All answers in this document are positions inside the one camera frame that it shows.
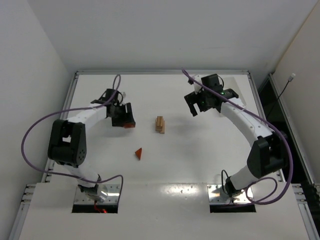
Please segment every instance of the black cable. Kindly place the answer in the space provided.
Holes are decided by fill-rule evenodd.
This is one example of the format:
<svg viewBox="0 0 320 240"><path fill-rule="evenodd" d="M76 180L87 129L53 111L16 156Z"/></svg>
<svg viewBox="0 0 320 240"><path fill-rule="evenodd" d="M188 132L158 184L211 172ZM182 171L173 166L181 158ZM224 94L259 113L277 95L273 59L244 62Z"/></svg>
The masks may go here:
<svg viewBox="0 0 320 240"><path fill-rule="evenodd" d="M279 100L279 98L281 97L281 95L284 93L284 91L286 90L286 88L287 88L287 86L288 86L288 84L290 83L290 81L288 81L287 83L286 83L286 85L284 86L284 88L283 88L283 90L282 90L282 92L279 94L279 96L276 98L276 100L274 101L274 104L272 105L272 107L271 107L271 110L269 111L269 113L267 114L267 116L266 116L266 119L268 119L268 117L270 116L270 114L271 114L271 112L272 112L272 110L274 109L274 107L276 106L276 104L277 104L277 102L278 102L278 100Z"/></svg>
<svg viewBox="0 0 320 240"><path fill-rule="evenodd" d="M222 77L220 77L219 75L218 75L218 77L221 79L221 81L222 81L222 88L224 88L225 87L225 81L222 79Z"/></svg>
<svg viewBox="0 0 320 240"><path fill-rule="evenodd" d="M226 193L226 190L225 190L225 185L224 185L224 173L225 173L225 175L226 175L226 178L229 178L229 175L228 175L228 173L226 172L226 170L222 170L221 171L221 184L222 184L222 191L226 194L226 195L228 195L227 193Z"/></svg>

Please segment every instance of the triangle block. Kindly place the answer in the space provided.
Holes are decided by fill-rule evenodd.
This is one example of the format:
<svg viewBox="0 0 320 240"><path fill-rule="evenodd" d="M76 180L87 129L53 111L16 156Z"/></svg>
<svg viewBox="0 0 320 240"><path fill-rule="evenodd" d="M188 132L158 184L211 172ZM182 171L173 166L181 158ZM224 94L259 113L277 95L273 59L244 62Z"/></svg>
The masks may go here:
<svg viewBox="0 0 320 240"><path fill-rule="evenodd" d="M142 154L142 147L139 148L137 151L135 151L135 155L139 160L141 160L141 154Z"/></svg>

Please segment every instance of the white wall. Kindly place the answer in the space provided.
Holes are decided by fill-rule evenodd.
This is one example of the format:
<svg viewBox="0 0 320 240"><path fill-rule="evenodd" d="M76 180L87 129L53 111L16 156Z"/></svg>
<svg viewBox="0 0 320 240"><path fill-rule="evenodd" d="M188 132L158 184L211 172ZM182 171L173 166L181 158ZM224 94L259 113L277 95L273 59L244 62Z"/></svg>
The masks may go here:
<svg viewBox="0 0 320 240"><path fill-rule="evenodd" d="M27 128L60 110L71 76L26 0L0 3L0 240L8 239L25 185L41 180L20 152ZM27 140L26 153L46 164L50 119Z"/></svg>
<svg viewBox="0 0 320 240"><path fill-rule="evenodd" d="M258 84L317 0L28 0L66 66L249 69Z"/></svg>
<svg viewBox="0 0 320 240"><path fill-rule="evenodd" d="M306 155L320 181L320 3L316 5L276 67L275 85L282 90L291 73L296 77L283 93Z"/></svg>

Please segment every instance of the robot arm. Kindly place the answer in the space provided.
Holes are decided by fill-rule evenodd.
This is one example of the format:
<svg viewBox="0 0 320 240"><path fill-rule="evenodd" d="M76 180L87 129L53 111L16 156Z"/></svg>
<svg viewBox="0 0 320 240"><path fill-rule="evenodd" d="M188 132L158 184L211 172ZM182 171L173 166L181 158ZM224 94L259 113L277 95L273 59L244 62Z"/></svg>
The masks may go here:
<svg viewBox="0 0 320 240"><path fill-rule="evenodd" d="M220 93L235 104L245 107L236 92L232 89L223 89L219 83L218 75L203 77L201 81L206 87ZM232 121L251 146L246 166L225 181L224 187L230 197L237 195L242 189L263 176L286 166L288 160L284 143L268 126L261 124L260 121L230 103L223 102L203 88L196 87L196 84L194 89L194 92L184 97L192 115L197 115L194 104L198 105L200 112L206 112L211 108L217 109L219 113Z"/></svg>
<svg viewBox="0 0 320 240"><path fill-rule="evenodd" d="M117 91L114 99L106 106L104 104L115 90L107 89L98 99L91 102L87 110L81 111L76 116L66 120L57 119L53 122L48 157L57 164L63 165L72 175L78 176L78 186L82 192L90 196L97 196L98 184L83 181L86 179L94 182L101 180L93 171L88 161L86 132L99 121L111 117L113 127L134 128L136 122L133 118L131 103L122 104L123 95Z"/></svg>

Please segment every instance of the orange block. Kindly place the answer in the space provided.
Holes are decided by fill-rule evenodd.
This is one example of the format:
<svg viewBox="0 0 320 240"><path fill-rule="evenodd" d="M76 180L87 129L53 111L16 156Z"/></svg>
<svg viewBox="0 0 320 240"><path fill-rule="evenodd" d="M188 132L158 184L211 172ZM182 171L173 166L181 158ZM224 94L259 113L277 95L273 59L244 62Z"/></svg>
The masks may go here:
<svg viewBox="0 0 320 240"><path fill-rule="evenodd" d="M137 151L135 151L135 155L139 160L141 160L141 154L142 154L142 147L139 148Z"/></svg>

